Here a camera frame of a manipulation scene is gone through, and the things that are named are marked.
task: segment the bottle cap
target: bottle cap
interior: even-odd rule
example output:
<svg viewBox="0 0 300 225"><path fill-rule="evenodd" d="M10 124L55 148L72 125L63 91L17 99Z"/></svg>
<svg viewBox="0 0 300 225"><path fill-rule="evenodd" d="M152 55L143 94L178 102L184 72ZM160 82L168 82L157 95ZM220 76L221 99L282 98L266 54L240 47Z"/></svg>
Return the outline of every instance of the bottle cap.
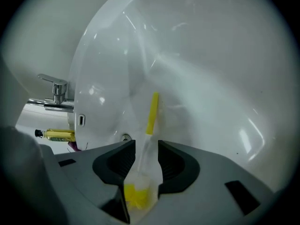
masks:
<svg viewBox="0 0 300 225"><path fill-rule="evenodd" d="M34 135L36 136L36 137L43 137L43 132L42 132L42 130L35 130L35 132L34 132Z"/></svg>

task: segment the sink overflow hole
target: sink overflow hole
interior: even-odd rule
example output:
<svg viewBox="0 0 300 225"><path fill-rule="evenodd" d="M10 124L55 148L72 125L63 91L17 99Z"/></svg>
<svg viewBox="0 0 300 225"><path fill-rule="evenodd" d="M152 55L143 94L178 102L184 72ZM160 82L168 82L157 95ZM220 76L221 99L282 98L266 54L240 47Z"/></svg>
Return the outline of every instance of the sink overflow hole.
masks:
<svg viewBox="0 0 300 225"><path fill-rule="evenodd" d="M83 127L85 124L85 116L83 114L80 114L78 116L78 125Z"/></svg>

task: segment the sink basin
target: sink basin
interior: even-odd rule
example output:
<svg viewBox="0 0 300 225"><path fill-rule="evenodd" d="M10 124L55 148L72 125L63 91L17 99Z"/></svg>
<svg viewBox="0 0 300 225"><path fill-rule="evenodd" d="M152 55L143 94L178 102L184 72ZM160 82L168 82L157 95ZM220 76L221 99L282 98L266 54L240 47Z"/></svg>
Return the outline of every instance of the sink basin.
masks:
<svg viewBox="0 0 300 225"><path fill-rule="evenodd" d="M277 191L298 161L298 62L269 0L108 0L73 59L77 146L127 133L138 147L158 91L157 140L226 156Z"/></svg>

